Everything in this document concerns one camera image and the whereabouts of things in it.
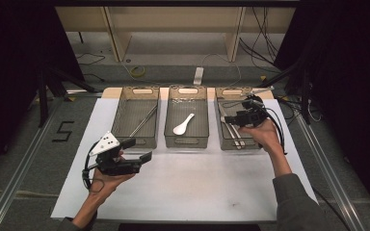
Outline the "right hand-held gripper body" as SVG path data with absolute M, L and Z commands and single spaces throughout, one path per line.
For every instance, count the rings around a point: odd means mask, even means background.
M 273 87 L 251 90 L 244 94 L 245 99 L 241 102 L 244 111 L 238 111 L 236 115 L 238 126 L 253 125 L 256 127 L 268 117 L 263 100 L 258 94 L 272 89 Z

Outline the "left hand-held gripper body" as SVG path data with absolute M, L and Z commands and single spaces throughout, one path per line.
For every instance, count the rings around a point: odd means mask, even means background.
M 102 136 L 89 151 L 90 157 L 96 157 L 90 169 L 98 168 L 110 176 L 138 173 L 142 166 L 140 160 L 123 160 L 119 155 L 120 143 L 111 132 Z

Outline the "smoky clear plastic bin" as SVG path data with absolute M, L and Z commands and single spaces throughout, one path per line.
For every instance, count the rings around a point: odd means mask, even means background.
M 252 88 L 215 88 L 215 110 L 221 150 L 259 149 L 250 135 L 239 132 L 241 126 L 259 125 L 268 116 L 263 100 Z
M 112 134 L 119 141 L 135 138 L 135 148 L 154 149 L 157 146 L 159 100 L 158 87 L 124 87 Z
M 173 129 L 188 120 L 186 131 L 176 135 Z M 206 148 L 209 119 L 206 87 L 170 86 L 164 136 L 168 148 Z

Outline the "metal table knife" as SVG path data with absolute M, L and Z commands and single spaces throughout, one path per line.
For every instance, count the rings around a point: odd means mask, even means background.
M 226 114 L 225 114 L 225 110 L 223 109 L 223 106 L 220 103 L 218 103 L 218 107 L 219 107 L 219 111 L 221 113 L 220 121 L 225 125 L 229 135 L 231 136 L 231 138 L 233 140 L 233 144 L 236 147 L 236 149 L 240 150 L 242 148 L 240 142 L 234 136 L 234 134 L 232 132 L 232 129 L 229 127 L 229 124 L 225 123 L 224 117 L 226 116 Z

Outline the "white ceramic spoon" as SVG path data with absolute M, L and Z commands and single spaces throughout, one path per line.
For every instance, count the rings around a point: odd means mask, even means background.
M 175 126 L 172 131 L 175 135 L 177 136 L 181 136 L 181 135 L 184 135 L 186 130 L 187 130 L 187 126 L 188 126 L 188 123 L 190 122 L 190 120 L 194 117 L 195 115 L 193 113 L 190 113 L 186 119 L 180 123 L 179 125 Z

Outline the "person's right hand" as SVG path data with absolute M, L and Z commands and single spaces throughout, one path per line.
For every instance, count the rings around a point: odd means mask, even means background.
M 264 120 L 257 127 L 240 127 L 239 132 L 251 135 L 268 153 L 282 152 L 276 126 L 270 119 Z

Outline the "person's left hand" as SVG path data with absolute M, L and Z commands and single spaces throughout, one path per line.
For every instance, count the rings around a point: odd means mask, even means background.
M 92 185 L 90 188 L 90 195 L 107 198 L 109 197 L 116 188 L 123 182 L 133 178 L 133 174 L 110 176 L 101 173 L 98 169 L 94 171 Z

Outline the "white table cover sheet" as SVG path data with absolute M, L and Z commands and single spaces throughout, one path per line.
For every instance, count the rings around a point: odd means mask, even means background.
M 88 194 L 82 181 L 87 154 L 110 130 L 118 104 L 118 99 L 97 99 L 52 218 L 74 217 L 81 207 Z M 289 165 L 310 198 L 316 200 L 277 101 L 264 99 L 264 104 L 279 116 Z M 98 209 L 98 219 L 135 223 L 276 221 L 274 173 L 268 154 L 262 149 L 222 151 L 214 105 L 208 100 L 212 120 L 207 148 L 167 148 L 162 125 L 151 161 L 108 197 Z

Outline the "black metal stand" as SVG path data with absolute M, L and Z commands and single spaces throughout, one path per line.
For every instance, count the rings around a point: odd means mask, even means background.
M 287 93 L 298 93 L 301 97 L 301 115 L 307 124 L 310 124 L 309 119 L 309 103 L 310 99 L 310 83 L 309 83 L 309 72 L 307 71 L 306 64 L 303 61 L 297 61 L 290 67 L 281 71 L 281 73 L 274 76 L 272 79 L 262 82 L 258 85 L 259 88 L 266 88 L 274 83 L 281 81 L 285 77 L 288 77 L 288 83 L 284 90 Z
M 88 85 L 83 80 L 78 79 L 58 67 L 51 64 L 44 64 L 37 76 L 38 83 L 38 93 L 40 100 L 40 124 L 42 127 L 49 117 L 48 110 L 48 98 L 46 89 L 50 89 L 55 97 L 66 97 L 66 88 L 63 85 L 63 81 L 69 81 L 71 84 L 77 86 L 78 88 L 85 90 L 90 93 L 98 93 L 99 90 Z

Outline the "yellow tape roll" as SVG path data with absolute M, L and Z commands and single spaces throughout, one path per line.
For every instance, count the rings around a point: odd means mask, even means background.
M 130 75 L 134 78 L 140 78 L 145 75 L 145 68 L 143 66 L 134 66 L 130 69 Z

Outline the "black curtain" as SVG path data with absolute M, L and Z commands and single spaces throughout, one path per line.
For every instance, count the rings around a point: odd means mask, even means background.
M 311 97 L 370 194 L 370 0 L 298 0 L 276 66 L 308 45 Z
M 0 155 L 47 66 L 84 79 L 56 8 L 42 0 L 0 0 Z

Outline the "light wooden shelf unit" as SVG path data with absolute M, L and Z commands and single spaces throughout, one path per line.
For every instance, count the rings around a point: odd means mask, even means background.
M 293 7 L 58 7 L 67 32 L 106 32 L 115 60 L 123 60 L 134 32 L 222 33 L 228 59 L 236 59 L 243 33 L 257 33 L 258 18 L 267 31 L 288 30 Z

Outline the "short aluminium rail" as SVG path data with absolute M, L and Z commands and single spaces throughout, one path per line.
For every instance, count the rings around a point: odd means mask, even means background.
M 102 97 L 103 92 L 89 92 L 86 90 L 67 90 L 67 97 Z

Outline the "aluminium floor rail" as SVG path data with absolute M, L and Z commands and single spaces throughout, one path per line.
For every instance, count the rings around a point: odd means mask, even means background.
M 23 155 L 19 165 L 17 166 L 11 180 L 9 181 L 5 190 L 0 194 L 0 224 L 2 223 L 5 215 L 7 214 L 15 194 L 17 193 L 24 177 L 26 176 L 27 171 L 30 168 L 30 165 L 33 163 L 40 147 L 45 138 L 47 131 L 49 130 L 53 118 L 57 113 L 59 107 L 63 104 L 61 98 L 55 98 L 52 106 L 48 111 L 48 118 L 38 129 L 37 133 L 34 135 L 31 144 L 28 146 L 26 153 Z
M 337 174 L 330 164 L 321 144 L 319 143 L 312 128 L 305 122 L 301 115 L 297 116 L 297 121 L 302 132 L 312 150 L 315 159 L 323 172 L 323 175 L 330 187 L 331 193 L 351 231 L 366 231 L 362 224 L 357 209 L 343 188 Z

